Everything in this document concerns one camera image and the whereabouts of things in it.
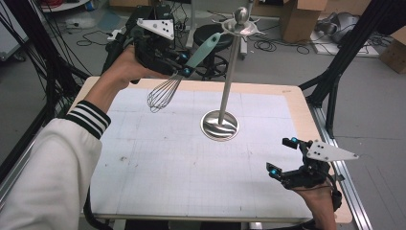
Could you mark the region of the tall cardboard box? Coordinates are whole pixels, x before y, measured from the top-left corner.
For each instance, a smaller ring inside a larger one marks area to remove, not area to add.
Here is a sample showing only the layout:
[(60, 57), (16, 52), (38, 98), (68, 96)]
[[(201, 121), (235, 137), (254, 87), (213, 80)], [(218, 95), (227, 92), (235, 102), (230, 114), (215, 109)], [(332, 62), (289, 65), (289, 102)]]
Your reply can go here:
[(310, 39), (327, 0), (283, 0), (280, 28), (282, 39), (302, 43)]

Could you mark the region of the person's left hand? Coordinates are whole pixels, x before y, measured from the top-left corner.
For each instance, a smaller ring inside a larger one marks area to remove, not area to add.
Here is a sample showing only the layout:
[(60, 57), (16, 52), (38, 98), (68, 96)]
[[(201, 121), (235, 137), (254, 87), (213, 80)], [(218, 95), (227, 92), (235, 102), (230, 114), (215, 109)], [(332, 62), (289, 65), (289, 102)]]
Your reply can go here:
[(167, 75), (155, 72), (144, 67), (135, 58), (135, 46), (129, 45), (114, 61), (114, 63), (101, 75), (98, 84), (106, 92), (118, 92), (127, 88), (132, 81), (146, 77), (167, 79)]

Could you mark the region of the black round stool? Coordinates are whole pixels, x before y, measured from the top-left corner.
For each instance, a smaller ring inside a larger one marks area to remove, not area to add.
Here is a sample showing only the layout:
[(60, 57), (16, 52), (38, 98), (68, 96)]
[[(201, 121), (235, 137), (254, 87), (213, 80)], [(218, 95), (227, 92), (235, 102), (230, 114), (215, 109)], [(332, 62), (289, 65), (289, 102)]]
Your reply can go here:
[[(200, 46), (211, 35), (220, 32), (222, 32), (222, 28), (218, 24), (203, 25), (195, 30), (193, 42), (197, 46)], [(212, 51), (197, 65), (195, 73), (199, 75), (203, 81), (208, 81), (212, 78), (226, 77), (229, 61), (217, 53), (228, 49), (232, 43), (233, 37), (231, 35), (223, 35)]]

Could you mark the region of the whisk with mint green handle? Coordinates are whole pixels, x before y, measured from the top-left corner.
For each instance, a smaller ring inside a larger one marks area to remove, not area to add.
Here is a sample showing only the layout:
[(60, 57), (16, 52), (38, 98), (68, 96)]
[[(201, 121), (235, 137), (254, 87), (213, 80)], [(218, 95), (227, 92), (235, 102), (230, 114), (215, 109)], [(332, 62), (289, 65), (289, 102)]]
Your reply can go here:
[(151, 112), (158, 112), (169, 105), (182, 79), (185, 78), (181, 75), (182, 69), (185, 67), (191, 67), (195, 70), (197, 65), (212, 51), (221, 36), (222, 33), (212, 34), (202, 45), (199, 46), (184, 67), (177, 70), (168, 80), (160, 83), (148, 93), (147, 105)]

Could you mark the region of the grey bundle on floor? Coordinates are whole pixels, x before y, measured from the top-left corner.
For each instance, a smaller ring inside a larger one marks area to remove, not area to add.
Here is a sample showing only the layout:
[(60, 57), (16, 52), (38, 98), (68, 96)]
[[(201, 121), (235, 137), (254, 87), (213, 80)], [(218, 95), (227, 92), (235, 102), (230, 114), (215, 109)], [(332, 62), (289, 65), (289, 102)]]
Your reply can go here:
[(350, 34), (358, 21), (359, 17), (349, 12), (333, 12), (328, 17), (318, 20), (314, 31), (322, 32), (329, 36), (334, 43), (340, 44)]

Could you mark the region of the steel utensil stand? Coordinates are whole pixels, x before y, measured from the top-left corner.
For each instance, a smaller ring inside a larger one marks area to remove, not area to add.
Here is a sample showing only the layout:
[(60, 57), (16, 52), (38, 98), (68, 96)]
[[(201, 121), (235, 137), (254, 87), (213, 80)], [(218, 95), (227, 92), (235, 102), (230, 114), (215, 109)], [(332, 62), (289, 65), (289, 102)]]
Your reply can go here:
[(231, 35), (233, 37), (230, 61), (226, 72), (226, 80), (224, 83), (220, 108), (218, 110), (207, 112), (200, 122), (202, 132), (209, 139), (218, 142), (233, 139), (239, 131), (237, 118), (232, 113), (227, 112), (226, 108), (231, 92), (240, 43), (247, 36), (259, 34), (259, 29), (255, 21), (250, 21), (249, 18), (250, 11), (247, 8), (237, 8), (231, 19), (219, 22), (222, 32), (211, 35), (201, 45), (201, 48), (208, 53), (210, 49), (214, 48), (223, 35)]

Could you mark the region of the white grid mat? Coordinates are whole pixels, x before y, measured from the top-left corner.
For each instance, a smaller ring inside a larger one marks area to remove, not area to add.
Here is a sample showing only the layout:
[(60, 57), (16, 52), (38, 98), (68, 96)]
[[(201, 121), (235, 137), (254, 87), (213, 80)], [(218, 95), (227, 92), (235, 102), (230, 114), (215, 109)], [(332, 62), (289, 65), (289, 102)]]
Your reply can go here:
[(91, 182), (92, 210), (100, 215), (155, 218), (307, 219), (303, 200), (269, 177), (302, 164), (282, 144), (296, 128), (285, 97), (233, 93), (227, 109), (237, 136), (209, 139), (203, 115), (218, 108), (218, 92), (181, 90), (163, 110), (147, 106), (145, 89), (121, 91), (108, 112), (112, 123)]

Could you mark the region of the white round table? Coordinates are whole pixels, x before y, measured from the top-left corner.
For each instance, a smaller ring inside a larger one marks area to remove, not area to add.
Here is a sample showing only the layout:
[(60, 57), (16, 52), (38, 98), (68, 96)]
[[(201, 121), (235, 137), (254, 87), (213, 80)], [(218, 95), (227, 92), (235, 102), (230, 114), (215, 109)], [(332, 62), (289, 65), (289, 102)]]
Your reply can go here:
[(84, 6), (87, 2), (90, 0), (78, 0), (78, 2), (75, 3), (67, 3), (63, 2), (60, 5), (56, 6), (42, 6), (41, 9), (44, 12), (62, 12), (62, 11), (67, 11), (71, 10), (80, 6)]

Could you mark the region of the small cardboard box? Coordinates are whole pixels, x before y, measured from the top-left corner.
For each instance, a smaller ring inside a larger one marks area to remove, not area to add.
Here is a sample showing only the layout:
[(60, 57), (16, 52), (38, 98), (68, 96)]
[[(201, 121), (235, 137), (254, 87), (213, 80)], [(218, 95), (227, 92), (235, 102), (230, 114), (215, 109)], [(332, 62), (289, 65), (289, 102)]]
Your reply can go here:
[(379, 59), (398, 74), (406, 74), (406, 26), (394, 32), (392, 38)]

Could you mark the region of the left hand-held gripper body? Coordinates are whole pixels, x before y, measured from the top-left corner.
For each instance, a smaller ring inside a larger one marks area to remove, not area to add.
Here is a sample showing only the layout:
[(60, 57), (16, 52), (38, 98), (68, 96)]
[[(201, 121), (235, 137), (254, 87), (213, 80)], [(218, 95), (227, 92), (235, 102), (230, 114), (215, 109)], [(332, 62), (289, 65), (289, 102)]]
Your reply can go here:
[(173, 40), (172, 19), (137, 19), (133, 29), (136, 58), (146, 68), (169, 76), (182, 68), (180, 53), (170, 48)]

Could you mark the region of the black metal frame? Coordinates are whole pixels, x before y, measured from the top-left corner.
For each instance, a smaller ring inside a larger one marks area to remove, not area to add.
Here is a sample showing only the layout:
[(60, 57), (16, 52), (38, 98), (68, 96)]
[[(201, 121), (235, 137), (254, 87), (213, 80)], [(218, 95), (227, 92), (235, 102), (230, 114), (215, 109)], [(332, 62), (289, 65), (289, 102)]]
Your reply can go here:
[(306, 97), (307, 103), (314, 107), (321, 108), (325, 98), (328, 98), (325, 128), (331, 137), (334, 137), (334, 116), (340, 79), (370, 35), (402, 1), (406, 0), (371, 0), (328, 68), (318, 77), (299, 85), (302, 90), (314, 86), (312, 93)]
[(74, 53), (37, 0), (0, 0), (0, 25), (33, 64), (45, 92), (48, 118), (58, 105), (71, 105), (89, 75), (73, 64)]

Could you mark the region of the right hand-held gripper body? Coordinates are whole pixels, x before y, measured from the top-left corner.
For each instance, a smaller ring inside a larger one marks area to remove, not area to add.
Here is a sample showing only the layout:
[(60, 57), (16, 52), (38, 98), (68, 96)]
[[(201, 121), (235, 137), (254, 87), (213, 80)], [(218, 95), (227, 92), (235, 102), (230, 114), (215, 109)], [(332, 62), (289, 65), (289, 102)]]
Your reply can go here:
[(285, 189), (296, 187), (312, 188), (323, 184), (329, 177), (329, 162), (337, 160), (355, 160), (359, 156), (353, 152), (335, 148), (322, 141), (302, 141), (297, 147), (302, 153), (303, 164), (297, 170), (282, 173), (282, 185)]

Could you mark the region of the aluminium rail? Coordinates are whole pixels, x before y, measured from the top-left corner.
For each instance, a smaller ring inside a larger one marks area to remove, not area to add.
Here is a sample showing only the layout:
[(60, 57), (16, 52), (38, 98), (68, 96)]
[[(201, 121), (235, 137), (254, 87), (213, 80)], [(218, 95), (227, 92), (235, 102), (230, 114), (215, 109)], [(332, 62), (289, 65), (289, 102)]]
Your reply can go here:
[[(310, 106), (309, 110), (312, 114), (312, 117), (315, 121), (316, 127), (319, 130), (321, 138), (324, 142), (338, 147), (338, 143), (334, 137), (331, 137), (328, 134), (327, 129), (325, 128), (325, 122), (327, 116), (322, 108), (317, 108)], [(362, 204), (361, 198), (357, 193), (355, 185), (352, 181), (350, 171), (347, 167), (347, 164), (344, 160), (337, 160), (332, 162), (332, 167), (335, 170), (336, 174), (344, 176), (344, 179), (340, 181), (340, 186), (347, 202), (347, 206), (350, 210), (351, 221), (355, 224), (356, 230), (373, 230), (370, 219), (366, 213), (366, 210)]]
[(15, 182), (25, 169), (39, 132), (55, 117), (67, 111), (66, 105), (58, 105), (54, 114), (48, 118), (46, 107), (35, 116), (31, 124), (22, 133), (20, 139), (8, 152), (0, 151), (0, 206), (9, 196)]

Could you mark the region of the person's right hand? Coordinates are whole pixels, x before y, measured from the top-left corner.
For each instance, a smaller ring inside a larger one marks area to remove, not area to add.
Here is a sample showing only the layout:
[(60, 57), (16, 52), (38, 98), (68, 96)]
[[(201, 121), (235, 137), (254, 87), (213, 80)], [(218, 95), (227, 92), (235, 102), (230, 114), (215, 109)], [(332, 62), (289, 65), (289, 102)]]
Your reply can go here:
[(293, 191), (304, 200), (306, 206), (314, 215), (333, 213), (331, 189), (328, 185), (317, 185), (313, 188), (294, 188)]

